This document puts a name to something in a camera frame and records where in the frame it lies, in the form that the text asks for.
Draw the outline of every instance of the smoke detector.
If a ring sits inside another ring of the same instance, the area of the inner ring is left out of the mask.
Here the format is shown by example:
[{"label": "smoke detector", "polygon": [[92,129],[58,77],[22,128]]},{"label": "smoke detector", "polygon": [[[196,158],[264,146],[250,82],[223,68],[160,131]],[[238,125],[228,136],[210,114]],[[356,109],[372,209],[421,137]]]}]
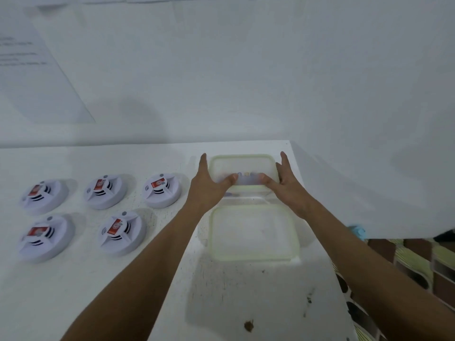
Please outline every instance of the smoke detector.
[{"label": "smoke detector", "polygon": [[118,175],[104,175],[88,184],[84,198],[93,209],[106,209],[119,203],[127,193],[127,184]]},{"label": "smoke detector", "polygon": [[143,241],[146,225],[139,214],[121,212],[103,223],[98,231],[99,246],[118,256],[132,252]]},{"label": "smoke detector", "polygon": [[153,208],[164,208],[172,205],[180,197],[182,187],[174,175],[159,174],[152,176],[142,188],[145,203]]},{"label": "smoke detector", "polygon": [[22,194],[20,205],[29,215],[48,213],[68,196],[68,187],[60,180],[44,180]]},{"label": "smoke detector", "polygon": [[31,225],[19,243],[22,259],[38,263],[62,252],[74,236],[74,225],[64,216],[50,215]]}]

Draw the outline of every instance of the plastic container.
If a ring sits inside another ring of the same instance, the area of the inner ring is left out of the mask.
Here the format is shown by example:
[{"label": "plastic container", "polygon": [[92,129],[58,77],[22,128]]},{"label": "plastic container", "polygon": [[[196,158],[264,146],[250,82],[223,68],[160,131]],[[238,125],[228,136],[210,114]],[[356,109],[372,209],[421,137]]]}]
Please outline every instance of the plastic container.
[{"label": "plastic container", "polygon": [[268,154],[216,155],[209,163],[208,172],[215,182],[220,182],[232,173],[238,174],[235,185],[227,190],[226,197],[265,196],[271,192],[262,185],[259,173],[263,172],[278,182],[275,160]]},{"label": "plastic container", "polygon": [[210,215],[209,252],[216,260],[290,260],[299,239],[290,212],[280,205],[216,208]]}]

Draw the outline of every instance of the person's left hand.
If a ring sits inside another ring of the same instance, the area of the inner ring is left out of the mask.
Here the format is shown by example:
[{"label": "person's left hand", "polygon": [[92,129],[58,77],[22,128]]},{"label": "person's left hand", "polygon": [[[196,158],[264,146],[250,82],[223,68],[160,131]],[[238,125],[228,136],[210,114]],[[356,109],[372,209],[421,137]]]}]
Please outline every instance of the person's left hand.
[{"label": "person's left hand", "polygon": [[208,173],[207,154],[204,153],[199,161],[199,170],[191,180],[185,205],[200,212],[201,216],[204,215],[220,202],[227,189],[237,181],[237,178],[237,174],[232,174],[222,182],[215,183]]}]

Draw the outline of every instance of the blue object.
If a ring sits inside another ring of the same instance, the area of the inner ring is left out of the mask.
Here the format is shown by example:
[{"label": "blue object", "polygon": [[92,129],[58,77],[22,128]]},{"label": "blue object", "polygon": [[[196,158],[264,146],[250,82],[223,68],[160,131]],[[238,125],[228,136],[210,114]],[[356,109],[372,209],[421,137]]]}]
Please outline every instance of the blue object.
[{"label": "blue object", "polygon": [[350,229],[351,232],[354,233],[360,240],[364,241],[366,239],[366,231],[363,227],[358,225],[350,225],[348,226],[348,229]]}]

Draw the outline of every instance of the white table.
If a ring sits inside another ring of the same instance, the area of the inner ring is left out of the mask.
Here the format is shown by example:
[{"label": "white table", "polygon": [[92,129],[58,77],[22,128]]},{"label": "white table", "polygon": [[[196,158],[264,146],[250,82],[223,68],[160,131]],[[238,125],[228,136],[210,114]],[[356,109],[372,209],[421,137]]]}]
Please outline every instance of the white table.
[{"label": "white table", "polygon": [[[58,340],[183,205],[203,152],[209,157],[267,153],[279,160],[282,150],[301,181],[289,141],[1,149],[0,340]],[[183,193],[174,205],[153,210],[139,190],[160,172],[177,173]],[[104,174],[122,174],[128,192],[116,206],[94,211],[85,205],[82,190]],[[66,180],[70,195],[52,213],[69,214],[76,235],[57,257],[32,265],[18,261],[16,247],[37,218],[26,216],[18,199],[43,179]],[[100,252],[95,235],[106,217],[124,210],[145,218],[147,235],[137,250],[111,258]],[[305,223],[297,229],[300,256],[290,262],[216,262],[207,251],[206,215],[183,255],[150,340],[355,340],[326,252]],[[244,328],[250,320],[252,333]]]}]

